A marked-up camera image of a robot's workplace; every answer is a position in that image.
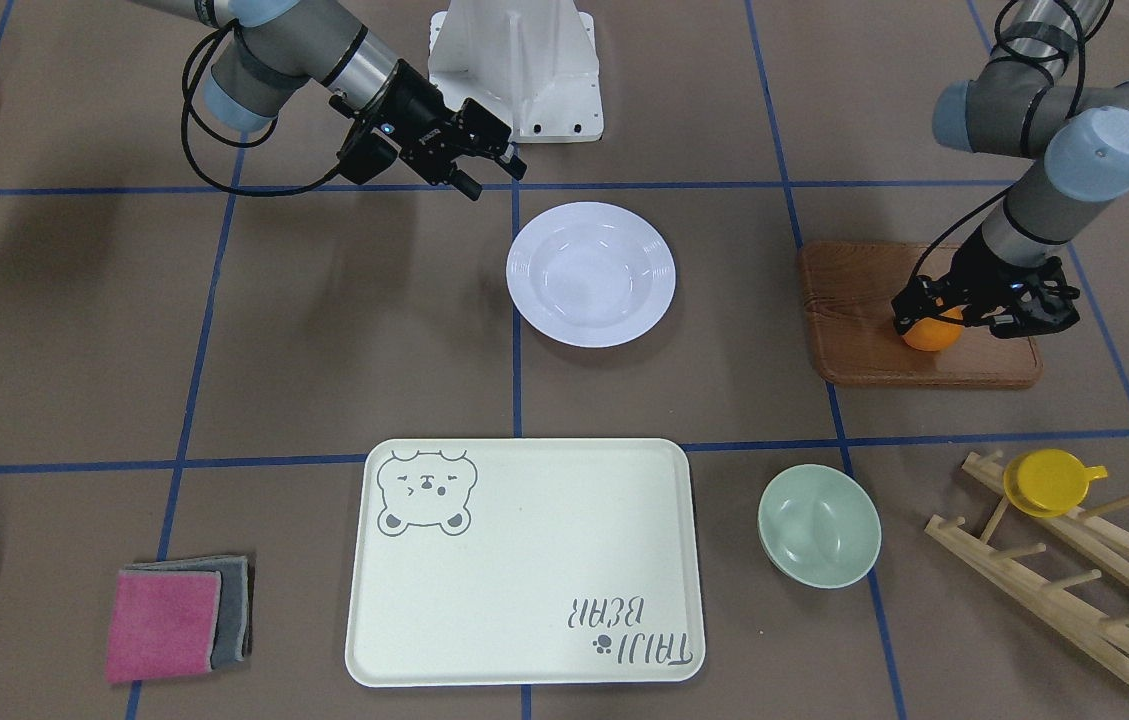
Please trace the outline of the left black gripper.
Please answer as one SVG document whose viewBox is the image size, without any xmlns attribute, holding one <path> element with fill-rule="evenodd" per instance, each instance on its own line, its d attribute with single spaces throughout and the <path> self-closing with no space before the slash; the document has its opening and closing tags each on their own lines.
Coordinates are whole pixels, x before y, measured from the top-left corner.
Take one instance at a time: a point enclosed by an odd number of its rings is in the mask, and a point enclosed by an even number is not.
<svg viewBox="0 0 1129 720">
<path fill-rule="evenodd" d="M 1075 302 L 1079 288 L 1068 283 L 1062 260 L 1047 256 L 1025 266 L 994 254 L 980 234 L 954 252 L 939 281 L 908 278 L 893 300 L 893 327 L 910 333 L 925 319 L 938 318 L 949 306 L 963 327 L 988 328 L 994 337 L 1012 340 L 1061 333 L 1079 323 Z"/>
</svg>

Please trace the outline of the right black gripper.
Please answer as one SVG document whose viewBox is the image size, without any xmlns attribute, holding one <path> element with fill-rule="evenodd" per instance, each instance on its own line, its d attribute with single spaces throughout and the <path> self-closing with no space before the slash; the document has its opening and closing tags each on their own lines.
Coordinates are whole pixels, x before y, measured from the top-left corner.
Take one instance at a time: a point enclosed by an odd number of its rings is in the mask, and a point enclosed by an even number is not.
<svg viewBox="0 0 1129 720">
<path fill-rule="evenodd" d="M 495 161 L 514 181 L 526 177 L 527 164 L 504 120 L 472 97 L 460 109 L 448 108 L 440 88 L 404 60 L 396 61 L 367 100 L 336 88 L 329 105 L 353 120 L 348 135 L 371 129 L 399 149 L 399 160 L 419 178 L 432 186 L 449 184 L 469 200 L 480 200 L 483 186 L 456 164 L 465 156 Z"/>
</svg>

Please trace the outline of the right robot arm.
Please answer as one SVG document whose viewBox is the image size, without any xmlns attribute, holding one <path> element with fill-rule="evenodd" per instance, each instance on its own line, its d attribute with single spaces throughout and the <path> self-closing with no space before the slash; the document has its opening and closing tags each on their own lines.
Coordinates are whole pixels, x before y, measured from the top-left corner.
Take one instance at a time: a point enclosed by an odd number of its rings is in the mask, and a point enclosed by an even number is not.
<svg viewBox="0 0 1129 720">
<path fill-rule="evenodd" d="M 230 128 L 224 144 L 266 142 L 280 109 L 317 82 L 330 106 L 352 120 L 334 167 L 323 179 L 366 184 L 403 161 L 432 186 L 481 196 L 458 160 L 485 158 L 522 179 L 527 167 L 504 120 L 478 100 L 450 109 L 440 88 L 401 59 L 336 1 L 154 1 L 154 10 L 203 24 L 209 33 L 183 68 L 180 138 L 192 128 L 215 137 L 204 114 Z"/>
</svg>

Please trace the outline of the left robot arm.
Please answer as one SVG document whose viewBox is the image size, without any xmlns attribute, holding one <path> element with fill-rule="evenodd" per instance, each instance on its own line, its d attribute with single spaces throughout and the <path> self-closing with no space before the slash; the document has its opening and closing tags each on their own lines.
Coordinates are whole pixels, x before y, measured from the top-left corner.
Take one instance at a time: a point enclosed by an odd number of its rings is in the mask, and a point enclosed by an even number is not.
<svg viewBox="0 0 1129 720">
<path fill-rule="evenodd" d="M 963 152 L 1030 160 L 972 211 L 977 228 L 948 272 L 913 266 L 892 307 L 899 336 L 922 322 L 984 327 L 1000 340 L 1066 331 L 1080 292 L 1061 252 L 1129 191 L 1129 79 L 1088 82 L 1088 50 L 1111 1 L 1008 1 L 974 79 L 945 88 L 935 141 Z"/>
</svg>

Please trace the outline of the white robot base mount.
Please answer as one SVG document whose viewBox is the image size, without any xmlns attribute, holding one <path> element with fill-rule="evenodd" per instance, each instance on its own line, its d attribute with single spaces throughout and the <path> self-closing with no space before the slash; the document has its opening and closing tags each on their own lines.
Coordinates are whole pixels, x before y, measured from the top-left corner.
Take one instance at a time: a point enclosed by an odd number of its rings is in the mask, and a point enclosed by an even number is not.
<svg viewBox="0 0 1129 720">
<path fill-rule="evenodd" d="M 574 1 L 450 1 L 431 15 L 428 51 L 446 105 L 480 102 L 515 143 L 604 137 L 595 20 Z"/>
</svg>

